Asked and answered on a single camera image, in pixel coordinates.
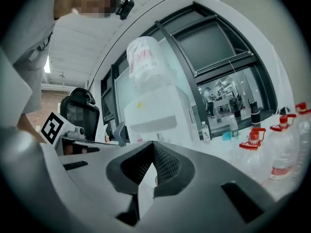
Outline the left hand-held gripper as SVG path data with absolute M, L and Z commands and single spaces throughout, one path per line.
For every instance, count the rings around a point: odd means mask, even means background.
M 115 141 L 110 143 L 87 141 L 84 128 L 67 121 L 58 113 L 51 113 L 41 129 L 43 139 L 52 145 L 58 155 L 74 155 L 98 152 L 96 146 L 116 147 Z

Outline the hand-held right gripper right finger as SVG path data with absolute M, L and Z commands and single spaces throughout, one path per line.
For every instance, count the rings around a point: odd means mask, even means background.
M 173 196 L 155 198 L 139 222 L 140 233 L 267 233 L 278 204 L 256 181 L 218 157 L 180 146 L 155 147 L 189 159 L 190 183 Z

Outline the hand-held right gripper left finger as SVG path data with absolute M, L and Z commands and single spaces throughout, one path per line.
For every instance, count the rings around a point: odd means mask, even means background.
M 106 177 L 111 159 L 133 147 L 104 146 L 88 154 L 58 156 L 48 150 L 48 172 L 67 209 L 87 233 L 141 233 L 116 217 L 128 210 L 131 196 L 119 193 Z

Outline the white water dispenser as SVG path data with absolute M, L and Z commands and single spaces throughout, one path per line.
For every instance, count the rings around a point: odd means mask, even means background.
M 195 149 L 200 142 L 187 94 L 176 85 L 147 92 L 124 109 L 130 143 L 161 141 Z

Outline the person's left forearm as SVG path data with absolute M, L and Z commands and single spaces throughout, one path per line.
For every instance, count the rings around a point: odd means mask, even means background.
M 18 120 L 17 128 L 21 131 L 26 131 L 30 133 L 39 143 L 46 144 L 46 141 L 42 138 L 42 136 L 35 130 L 35 128 L 31 125 L 25 114 L 22 114 Z

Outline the black office chair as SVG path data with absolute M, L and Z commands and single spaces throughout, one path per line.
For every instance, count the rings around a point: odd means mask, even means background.
M 77 127 L 84 128 L 86 140 L 95 141 L 100 110 L 93 95 L 77 87 L 62 99 L 60 115 Z

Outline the white-labelled water bottle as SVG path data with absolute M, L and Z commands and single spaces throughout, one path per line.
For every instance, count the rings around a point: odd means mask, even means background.
M 209 129 L 205 121 L 202 121 L 202 136 L 205 142 L 210 141 L 210 133 L 209 133 Z

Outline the large clear water bottle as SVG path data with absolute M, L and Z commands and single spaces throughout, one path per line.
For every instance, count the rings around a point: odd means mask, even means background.
M 252 128 L 246 142 L 239 143 L 239 165 L 241 170 L 258 183 L 265 179 L 266 152 L 262 147 L 266 129 Z
M 295 129 L 298 134 L 299 151 L 294 168 L 294 178 L 300 180 L 305 175 L 311 158 L 311 105 L 306 102 L 295 106 Z
M 270 126 L 267 143 L 273 164 L 269 178 L 263 183 L 266 189 L 279 185 L 292 174 L 299 150 L 295 118 L 296 114 L 280 115 L 278 124 Z

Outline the green-labelled water bottle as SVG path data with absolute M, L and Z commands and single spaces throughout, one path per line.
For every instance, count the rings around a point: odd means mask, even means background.
M 230 127 L 230 131 L 231 131 L 231 136 L 232 137 L 238 137 L 239 136 L 239 128 L 238 128 L 238 123 L 237 123 L 234 115 L 231 115 L 229 118 L 229 127 Z

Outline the black thermos flask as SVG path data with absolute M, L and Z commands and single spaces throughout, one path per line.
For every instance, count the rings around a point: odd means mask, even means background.
M 251 122 L 253 128 L 260 128 L 261 127 L 261 117 L 260 117 L 260 110 L 258 108 L 258 104 L 256 101 L 250 102 L 248 100 L 250 110 L 251 110 Z

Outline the plastic wrapped water jug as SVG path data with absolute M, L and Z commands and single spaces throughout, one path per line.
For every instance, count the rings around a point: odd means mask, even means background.
M 160 44 L 150 36 L 133 40 L 126 49 L 129 79 L 140 93 L 157 89 L 170 83 L 169 69 Z

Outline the person's gray shirt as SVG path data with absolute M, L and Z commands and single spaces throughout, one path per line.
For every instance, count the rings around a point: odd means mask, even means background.
M 4 53 L 33 92 L 24 114 L 41 108 L 41 81 L 56 24 L 53 7 L 54 0 L 28 0 L 1 40 Z

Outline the black window frame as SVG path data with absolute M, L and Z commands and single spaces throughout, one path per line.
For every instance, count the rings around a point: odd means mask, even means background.
M 188 95 L 197 128 L 207 123 L 211 137 L 229 130 L 235 115 L 239 129 L 252 126 L 248 103 L 256 101 L 261 121 L 277 112 L 276 93 L 268 71 L 250 42 L 216 12 L 193 2 L 152 25 L 140 36 L 163 42 L 176 69 L 177 83 Z M 214 115 L 206 112 L 203 93 L 210 88 Z

